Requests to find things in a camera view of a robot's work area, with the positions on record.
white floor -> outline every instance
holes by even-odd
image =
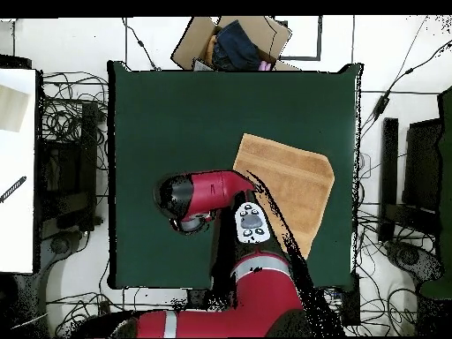
[[[290,41],[291,56],[315,55],[316,21],[311,17],[277,17],[287,19],[294,35]],[[318,62],[290,62],[303,70],[337,72],[345,64],[359,62],[365,65],[362,78],[361,117],[370,115],[373,106],[388,89],[399,71],[403,59],[425,16],[324,16],[322,29],[321,60]],[[149,55],[157,66],[164,70],[178,69],[170,61],[172,50],[176,47],[190,18],[134,18],[128,19],[139,38],[147,47]],[[405,62],[403,72],[424,62],[447,40],[450,33],[450,16],[430,16],[418,34],[411,52]],[[121,19],[20,19],[16,24],[16,56],[27,57],[33,61],[34,68],[49,72],[90,72],[108,79],[106,63],[108,60],[127,58],[128,66],[133,70],[149,70],[143,49],[128,33],[127,57],[125,54],[125,30]],[[11,25],[0,23],[0,54],[12,54]],[[372,166],[380,160],[380,125],[383,117],[399,119],[399,154],[405,152],[406,132],[410,123],[436,118],[438,106],[436,95],[452,86],[452,53],[446,50],[431,62],[412,74],[402,78],[393,88],[390,103],[384,114],[366,134],[362,141],[361,152],[372,159]],[[98,87],[81,87],[79,91],[95,94]],[[365,158],[364,170],[369,168]],[[404,158],[399,159],[399,192],[402,196]],[[106,189],[106,173],[99,173],[99,194]],[[372,176],[363,179],[365,202],[378,201],[379,170],[374,169]],[[362,210],[376,214],[376,206],[362,206]],[[107,202],[103,200],[98,206],[98,215],[105,223],[92,233],[87,248],[74,254],[66,261],[61,261],[51,271],[47,289],[47,300],[69,297],[99,290],[99,280],[107,265],[108,254],[108,215]],[[388,293],[399,287],[413,288],[412,281],[406,273],[393,267],[379,253],[369,256],[363,254],[363,269],[378,283],[380,295],[387,298]],[[121,290],[110,290],[106,276],[103,277],[102,291],[114,302],[123,303]],[[377,298],[376,288],[369,278],[361,280],[362,304]],[[134,299],[138,308],[168,305],[171,299],[184,298],[183,290],[149,290],[129,289],[124,292],[124,305],[133,308]],[[49,305],[49,324],[54,327],[73,308],[73,303],[80,298],[70,298],[72,305]],[[391,302],[398,310],[416,311],[416,300],[408,293],[397,293]],[[381,314],[386,305],[381,302],[367,304],[363,308],[362,318],[372,318]],[[373,323],[388,324],[385,314]],[[378,325],[365,325],[373,335],[384,335],[386,328]],[[365,334],[365,328],[359,328]],[[412,328],[405,327],[399,331],[403,335],[411,333]]]

dark blue cloth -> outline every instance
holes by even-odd
[[[258,48],[252,44],[237,20],[216,36],[212,63],[228,72],[257,71],[260,66]]]

white desk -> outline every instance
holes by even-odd
[[[0,272],[33,272],[35,81],[35,70],[0,69],[0,85],[30,95],[20,131],[0,130],[0,196],[26,176],[0,203]]]

green table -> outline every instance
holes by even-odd
[[[128,72],[109,62],[108,71],[110,286],[210,287],[212,230],[177,234],[152,188],[167,173],[231,169],[244,132],[328,157],[335,183],[308,266],[316,286],[350,285],[359,64],[224,73]]]

brown towel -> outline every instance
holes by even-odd
[[[234,170],[253,180],[251,171],[266,185],[297,240],[306,259],[320,227],[335,175],[322,154],[289,147],[273,140],[244,134],[237,152]],[[281,244],[285,228],[272,213],[263,194],[258,199],[265,209]]]

